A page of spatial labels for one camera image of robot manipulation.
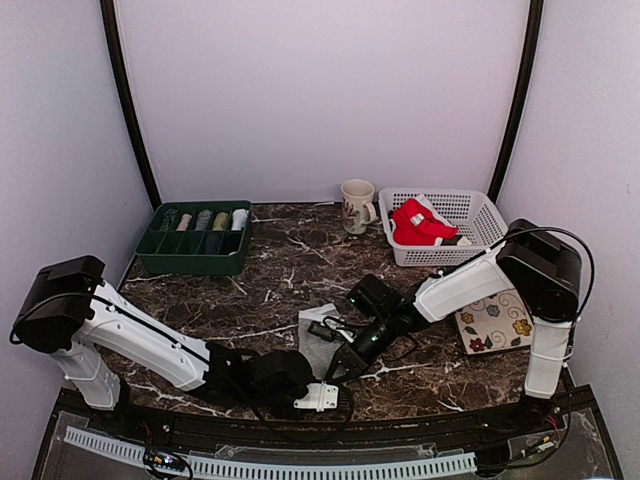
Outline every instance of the tabletop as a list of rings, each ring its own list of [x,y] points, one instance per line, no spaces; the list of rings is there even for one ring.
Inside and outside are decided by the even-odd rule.
[[[143,311],[194,338],[261,354],[297,349],[298,311],[334,303],[345,320],[362,323],[365,319],[345,295],[364,275],[373,273],[402,291],[431,271],[398,267],[380,223],[363,235],[349,235],[342,228],[341,215],[340,205],[335,204],[254,205],[253,237],[240,275],[151,275],[136,260],[121,293]],[[406,420],[518,400],[527,350],[469,357],[452,320],[414,336],[419,342],[415,352],[394,360],[410,346],[399,340],[365,375],[346,383],[354,396],[354,420]],[[115,353],[105,352],[104,357],[130,385],[135,404],[254,418],[249,409],[225,409],[192,398]]]

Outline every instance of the green box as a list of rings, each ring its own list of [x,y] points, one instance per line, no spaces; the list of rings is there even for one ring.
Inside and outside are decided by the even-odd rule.
[[[244,262],[251,238],[251,214],[242,230],[231,230],[231,214],[243,208],[251,212],[251,202],[239,200],[229,202],[188,202],[163,203],[153,215],[149,228],[142,236],[136,254],[142,264],[151,273],[177,273],[181,275],[238,275],[244,268]],[[177,212],[168,229],[162,229],[165,213],[171,209]],[[195,230],[198,214],[211,210],[213,214],[204,230]],[[213,220],[221,212],[229,214],[229,224],[224,231],[212,231]],[[182,215],[188,213],[191,220],[186,231],[176,228]],[[218,248],[216,254],[205,254],[207,240],[216,236]],[[231,254],[221,250],[230,244],[238,243],[238,249]]]

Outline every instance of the mug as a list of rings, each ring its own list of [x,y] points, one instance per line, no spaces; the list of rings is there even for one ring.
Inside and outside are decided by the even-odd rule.
[[[375,187],[365,180],[347,180],[342,184],[342,223],[344,229],[360,235],[378,216],[371,203]]]

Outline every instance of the laundry basket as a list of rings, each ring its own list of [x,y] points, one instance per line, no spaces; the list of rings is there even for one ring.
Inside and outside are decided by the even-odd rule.
[[[468,247],[418,247],[398,245],[393,240],[390,212],[410,198],[426,195],[433,208],[458,227],[459,233],[473,245]],[[385,188],[379,193],[380,217],[387,240],[393,247],[396,263],[401,267],[458,265],[499,240],[507,225],[498,209],[483,193],[473,190],[431,188]]]

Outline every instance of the red garment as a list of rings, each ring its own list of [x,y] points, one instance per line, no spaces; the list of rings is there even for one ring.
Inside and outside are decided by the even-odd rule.
[[[393,239],[399,245],[432,246],[438,238],[451,239],[458,234],[458,227],[446,226],[414,198],[393,212],[392,218],[396,224]]]

